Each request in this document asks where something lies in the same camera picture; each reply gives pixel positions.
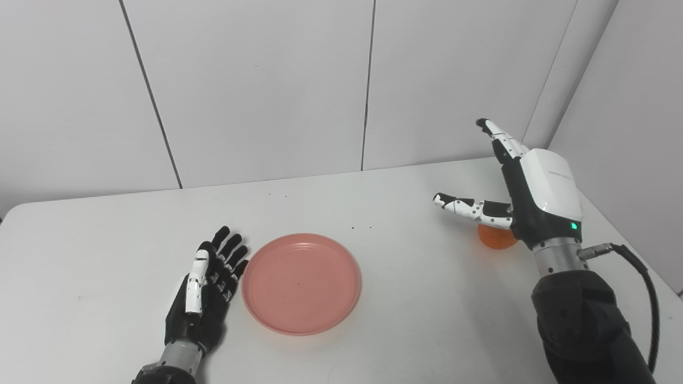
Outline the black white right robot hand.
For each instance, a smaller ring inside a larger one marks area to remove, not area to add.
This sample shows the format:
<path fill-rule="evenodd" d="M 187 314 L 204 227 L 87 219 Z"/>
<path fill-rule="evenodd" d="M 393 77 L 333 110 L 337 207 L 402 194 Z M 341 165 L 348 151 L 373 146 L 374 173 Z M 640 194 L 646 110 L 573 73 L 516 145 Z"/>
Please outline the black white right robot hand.
<path fill-rule="evenodd" d="M 492 142 L 510 203 L 437 193 L 434 204 L 481 225 L 507 229 L 530 249 L 556 238 L 582 241 L 584 211 L 568 161 L 553 151 L 528 148 L 487 118 L 476 125 Z"/>

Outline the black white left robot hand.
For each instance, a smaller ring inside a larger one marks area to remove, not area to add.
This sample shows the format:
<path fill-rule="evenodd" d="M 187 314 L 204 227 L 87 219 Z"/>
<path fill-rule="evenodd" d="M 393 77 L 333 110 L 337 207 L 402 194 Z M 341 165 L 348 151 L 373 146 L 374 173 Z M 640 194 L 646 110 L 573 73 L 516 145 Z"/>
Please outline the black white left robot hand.
<path fill-rule="evenodd" d="M 249 259 L 241 234 L 222 226 L 195 253 L 164 322 L 164 344 L 194 343 L 203 355 L 224 337 L 225 319 Z"/>

